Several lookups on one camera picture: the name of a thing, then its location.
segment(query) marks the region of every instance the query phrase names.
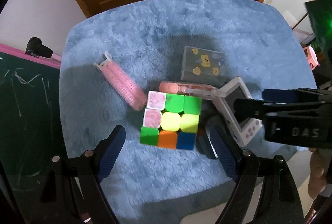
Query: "transparent plastic box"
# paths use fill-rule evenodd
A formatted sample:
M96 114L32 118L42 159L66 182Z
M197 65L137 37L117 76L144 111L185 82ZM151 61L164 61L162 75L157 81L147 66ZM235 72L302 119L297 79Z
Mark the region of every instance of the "transparent plastic box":
M227 82L225 62L223 53L185 46L181 80L220 88Z

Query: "black and white object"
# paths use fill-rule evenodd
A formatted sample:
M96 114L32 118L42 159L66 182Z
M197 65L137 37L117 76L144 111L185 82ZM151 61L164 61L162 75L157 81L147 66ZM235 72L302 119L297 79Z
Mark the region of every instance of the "black and white object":
M220 112L239 146L246 146L262 127L262 121L254 118L244 118L236 114L234 101L238 98L251 99L251 94L241 79L236 77L220 88L212 99L213 104Z

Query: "blue fabric surface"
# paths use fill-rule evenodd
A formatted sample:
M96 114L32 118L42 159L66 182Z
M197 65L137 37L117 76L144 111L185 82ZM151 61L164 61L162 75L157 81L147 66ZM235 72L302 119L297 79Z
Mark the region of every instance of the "blue fabric surface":
M108 50L145 91L179 80L184 46L225 53L229 79L240 75L253 98L265 88L316 88L292 30L271 6L251 0L147 0L112 9L76 25L60 71L60 112L69 157L93 149L115 125L127 139L101 186L120 223L180 223L188 214L225 202L234 183L218 160L194 151L139 143L143 111L133 111L92 64ZM264 141L257 156L296 148Z

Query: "finger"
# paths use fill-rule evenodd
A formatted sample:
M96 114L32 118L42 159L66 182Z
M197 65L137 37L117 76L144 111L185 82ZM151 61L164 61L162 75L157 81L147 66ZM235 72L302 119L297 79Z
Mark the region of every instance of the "finger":
M313 177L320 178L324 174L323 158L318 151L313 152L310 158L310 172Z
M326 179L325 178L315 178L310 177L308 184L308 194L309 196L315 200L319 193L321 193L326 187Z

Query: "rubik's cube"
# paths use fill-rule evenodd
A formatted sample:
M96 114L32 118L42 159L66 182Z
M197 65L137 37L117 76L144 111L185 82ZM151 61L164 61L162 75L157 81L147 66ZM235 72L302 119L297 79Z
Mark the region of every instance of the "rubik's cube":
M168 149L193 150L201 98L150 91L140 143Z

